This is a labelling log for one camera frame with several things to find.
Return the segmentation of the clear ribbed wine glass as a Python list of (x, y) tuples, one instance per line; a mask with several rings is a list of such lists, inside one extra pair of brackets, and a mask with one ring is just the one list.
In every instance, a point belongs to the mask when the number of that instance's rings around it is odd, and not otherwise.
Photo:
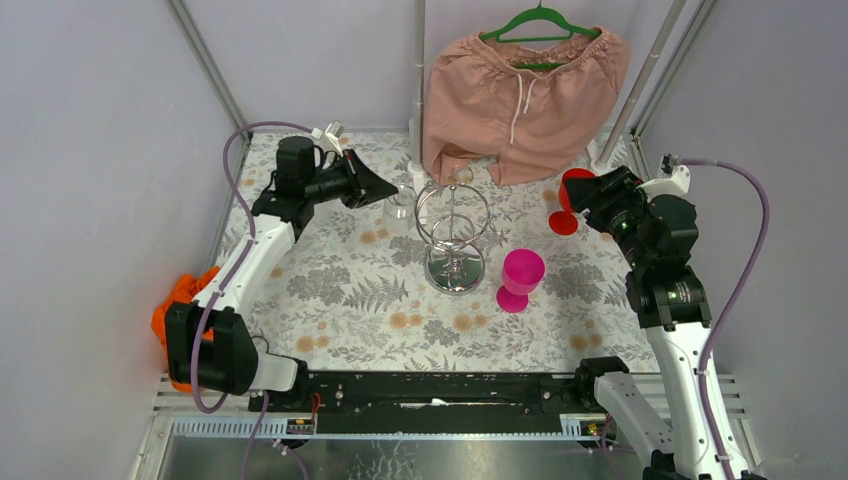
[(383, 226), (393, 235), (406, 235), (414, 223), (416, 192), (409, 185), (398, 185), (397, 193), (383, 201)]

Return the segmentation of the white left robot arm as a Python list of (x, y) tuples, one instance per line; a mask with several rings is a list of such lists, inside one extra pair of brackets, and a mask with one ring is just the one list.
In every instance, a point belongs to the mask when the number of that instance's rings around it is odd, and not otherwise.
[(316, 135), (279, 141), (269, 185), (254, 201), (248, 230), (215, 276), (164, 314), (169, 378), (179, 384), (243, 395), (269, 390), (288, 411), (309, 401), (303, 361), (261, 353), (246, 325), (259, 290), (296, 244), (317, 205), (358, 209), (396, 195), (352, 149)]

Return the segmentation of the pink plastic wine glass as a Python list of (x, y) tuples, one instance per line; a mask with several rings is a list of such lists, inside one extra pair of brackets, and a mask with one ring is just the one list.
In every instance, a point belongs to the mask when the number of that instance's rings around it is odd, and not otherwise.
[(543, 258), (530, 249), (509, 252), (502, 268), (502, 286), (496, 293), (498, 306), (507, 313), (520, 313), (529, 304), (529, 295), (546, 274)]

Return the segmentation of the red plastic wine glass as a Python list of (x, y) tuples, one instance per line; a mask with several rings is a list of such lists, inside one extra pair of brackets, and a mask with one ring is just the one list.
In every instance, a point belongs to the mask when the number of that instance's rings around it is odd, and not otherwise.
[(596, 175), (592, 171), (584, 168), (571, 168), (563, 173), (558, 190), (560, 209), (551, 213), (548, 217), (548, 225), (553, 232), (568, 236), (574, 234), (579, 226), (577, 216), (570, 204), (565, 181), (571, 178), (587, 179), (595, 177)]

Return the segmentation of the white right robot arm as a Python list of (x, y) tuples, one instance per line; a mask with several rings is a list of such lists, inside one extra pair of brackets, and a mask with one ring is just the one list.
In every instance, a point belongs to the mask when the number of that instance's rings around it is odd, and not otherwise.
[(699, 237), (696, 208), (684, 197), (689, 177), (678, 166), (666, 179), (644, 182), (619, 167), (563, 180), (571, 209), (609, 234), (630, 267), (628, 302), (660, 368), (670, 419), (647, 402), (616, 357), (582, 360), (573, 396), (583, 410), (602, 409), (616, 424), (645, 479), (755, 479), (714, 371), (718, 323), (688, 264)]

